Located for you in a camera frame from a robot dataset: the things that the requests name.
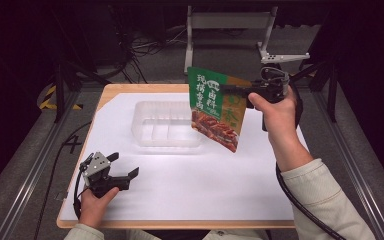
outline sleeve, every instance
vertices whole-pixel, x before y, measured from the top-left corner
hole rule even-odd
[[[295,198],[344,238],[375,239],[366,222],[360,217],[321,159],[283,172],[282,176]],[[300,239],[331,239],[295,206],[293,213]]]
[[[76,224],[64,240],[104,240],[104,234],[84,224]]]

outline gray floor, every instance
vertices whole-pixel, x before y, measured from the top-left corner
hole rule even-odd
[[[303,54],[307,51],[317,30],[318,27],[275,29],[268,50],[275,54]],[[257,78],[261,67],[255,47],[258,37],[260,37],[259,33],[252,31],[245,31],[237,37],[218,32],[199,33],[195,38],[194,66],[244,79]],[[149,83],[186,82],[187,78],[183,74],[185,47],[183,42],[178,42],[155,55],[139,58],[146,80]],[[282,64],[282,68],[294,73],[298,71],[298,65],[299,62]],[[127,71],[132,78],[136,79],[138,76],[130,65],[127,67]],[[128,83],[121,74],[113,77],[111,81]],[[344,154],[331,130],[332,124],[326,120],[324,108],[320,107],[318,99],[320,96],[326,99],[326,89],[322,93],[312,93],[306,87],[306,83],[305,80],[299,83],[305,106],[300,126],[308,147],[314,157],[323,158],[358,212],[376,232],[378,238],[384,239],[384,233],[377,230],[376,219],[373,219],[368,211],[371,206],[365,205],[361,193],[356,190],[358,186],[346,167]],[[98,84],[84,84],[80,93],[70,95],[74,98],[75,103],[83,104],[84,108],[68,111],[64,120],[59,124],[53,123],[56,114],[54,110],[43,110],[29,135],[0,176],[0,228],[3,226],[0,229],[0,239],[34,238],[58,149],[71,132],[91,121],[101,92],[102,87]],[[43,94],[38,97],[38,103],[42,99]],[[381,213],[377,219],[383,218],[384,220],[384,170],[341,91],[338,92],[336,117],[338,123],[334,126],[344,137],[359,171],[370,188],[377,204],[376,207]],[[83,142],[86,138],[88,128],[88,126],[84,127],[76,133],[79,136],[79,142]],[[53,135],[51,139],[53,141],[50,141],[50,132],[55,129],[59,129],[59,133]],[[46,158],[41,159],[43,166],[38,171],[38,181],[27,182],[30,183],[30,188],[25,194],[25,205],[18,209],[12,208],[13,203],[18,199],[20,189],[24,189],[23,187],[26,185],[26,178],[31,173],[31,169],[36,166],[40,156],[44,156],[44,148],[48,154],[45,154]],[[67,229],[59,229],[56,226],[56,219],[62,204],[61,198],[70,183],[81,146],[77,146],[72,153],[70,150],[70,146],[63,147],[56,162],[38,239],[62,239],[68,232]],[[123,239],[122,231],[104,230],[104,232],[107,239]],[[293,229],[272,230],[272,234],[273,239],[276,240],[297,239]]]

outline hand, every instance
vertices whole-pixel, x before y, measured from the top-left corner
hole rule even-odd
[[[79,223],[97,229],[101,224],[108,204],[120,190],[117,187],[112,188],[101,198],[95,197],[90,189],[82,193],[82,212]]]
[[[313,157],[299,141],[295,129],[295,108],[297,101],[291,87],[285,99],[269,103],[257,93],[250,93],[248,99],[258,111],[264,113],[264,123],[279,169],[289,171],[313,160]]]

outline transparent plastic container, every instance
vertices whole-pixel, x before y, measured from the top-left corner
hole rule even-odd
[[[142,101],[135,106],[132,133],[141,147],[198,147],[189,102]]]

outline green food package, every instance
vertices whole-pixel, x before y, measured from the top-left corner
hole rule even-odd
[[[223,85],[250,86],[247,80],[207,69],[189,67],[192,128],[236,152],[246,109],[246,98],[224,94]]]

